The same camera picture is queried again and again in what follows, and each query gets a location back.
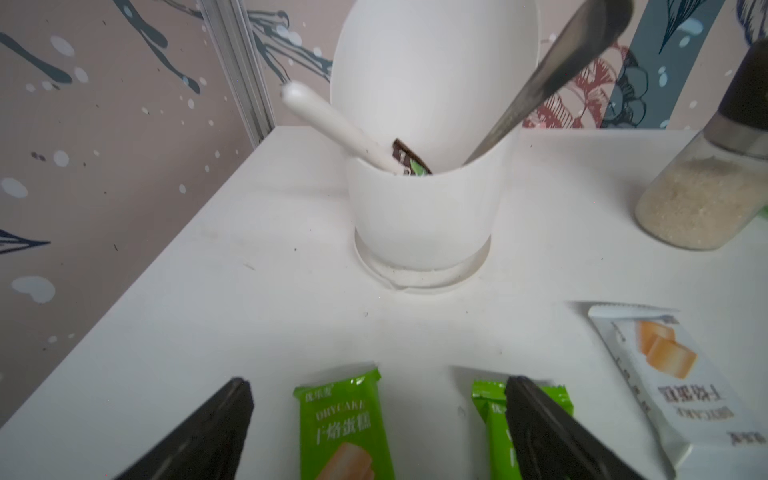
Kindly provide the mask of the glass grinder black cap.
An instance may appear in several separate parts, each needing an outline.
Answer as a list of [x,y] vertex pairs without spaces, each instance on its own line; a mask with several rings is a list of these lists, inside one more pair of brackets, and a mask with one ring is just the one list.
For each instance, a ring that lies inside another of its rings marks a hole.
[[716,250],[767,205],[767,41],[753,44],[705,127],[654,179],[634,217],[651,236]]

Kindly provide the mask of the aluminium frame post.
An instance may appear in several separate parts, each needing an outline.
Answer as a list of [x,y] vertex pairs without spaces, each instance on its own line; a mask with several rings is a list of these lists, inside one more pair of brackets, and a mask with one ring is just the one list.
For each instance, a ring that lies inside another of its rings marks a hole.
[[202,0],[200,9],[253,148],[274,130],[269,93],[242,1]]

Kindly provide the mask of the white cookie packet front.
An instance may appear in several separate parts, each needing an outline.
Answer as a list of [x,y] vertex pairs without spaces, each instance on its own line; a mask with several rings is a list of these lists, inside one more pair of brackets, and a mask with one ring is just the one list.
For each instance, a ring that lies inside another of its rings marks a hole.
[[766,429],[672,310],[595,304],[588,317],[677,478],[766,478]]

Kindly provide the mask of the white handled utensil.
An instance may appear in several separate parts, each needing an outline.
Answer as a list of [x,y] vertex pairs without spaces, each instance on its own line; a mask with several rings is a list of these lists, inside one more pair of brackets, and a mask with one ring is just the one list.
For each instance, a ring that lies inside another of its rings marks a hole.
[[281,87],[280,97],[294,115],[357,158],[381,171],[396,175],[409,173],[409,169],[398,162],[391,152],[377,144],[308,86],[290,81]]

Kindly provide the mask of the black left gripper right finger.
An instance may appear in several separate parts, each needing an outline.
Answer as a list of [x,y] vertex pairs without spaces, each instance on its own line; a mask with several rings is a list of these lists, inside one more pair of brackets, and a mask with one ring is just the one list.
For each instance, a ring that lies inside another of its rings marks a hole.
[[524,479],[643,478],[531,379],[509,377],[505,397],[507,424]]

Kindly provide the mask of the white utensil holder cup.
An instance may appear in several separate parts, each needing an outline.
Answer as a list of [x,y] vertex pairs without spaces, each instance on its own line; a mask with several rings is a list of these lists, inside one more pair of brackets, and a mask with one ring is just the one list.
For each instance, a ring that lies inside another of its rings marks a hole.
[[535,69],[532,1],[358,1],[333,59],[331,103],[382,146],[429,168],[396,177],[346,162],[355,247],[394,289],[445,289],[488,256],[518,135],[472,152]]

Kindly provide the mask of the green cookie packet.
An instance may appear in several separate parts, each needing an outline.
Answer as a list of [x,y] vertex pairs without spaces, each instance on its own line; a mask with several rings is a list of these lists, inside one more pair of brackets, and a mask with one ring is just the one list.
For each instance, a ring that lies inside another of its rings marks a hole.
[[376,364],[324,371],[296,387],[302,479],[393,479]]
[[486,427],[490,478],[521,480],[522,475],[506,419],[505,389],[506,384],[500,381],[475,380],[471,397]]

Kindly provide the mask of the brown snack wrapper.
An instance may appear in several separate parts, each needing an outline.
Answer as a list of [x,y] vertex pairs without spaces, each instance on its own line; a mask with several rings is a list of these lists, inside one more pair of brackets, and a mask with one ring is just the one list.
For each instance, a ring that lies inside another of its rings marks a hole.
[[424,161],[407,147],[400,139],[395,139],[392,144],[393,157],[405,167],[406,174],[410,176],[428,176],[432,172]]

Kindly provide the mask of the metal spoon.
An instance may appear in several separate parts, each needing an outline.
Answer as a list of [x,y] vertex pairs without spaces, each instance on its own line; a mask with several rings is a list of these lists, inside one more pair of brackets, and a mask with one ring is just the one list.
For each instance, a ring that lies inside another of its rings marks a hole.
[[586,0],[566,23],[512,103],[465,161],[492,150],[548,98],[597,59],[628,27],[632,0]]

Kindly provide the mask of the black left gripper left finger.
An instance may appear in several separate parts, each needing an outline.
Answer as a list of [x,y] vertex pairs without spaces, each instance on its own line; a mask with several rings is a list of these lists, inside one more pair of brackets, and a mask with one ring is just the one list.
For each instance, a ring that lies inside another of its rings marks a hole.
[[233,479],[254,410],[250,383],[233,378],[121,479]]

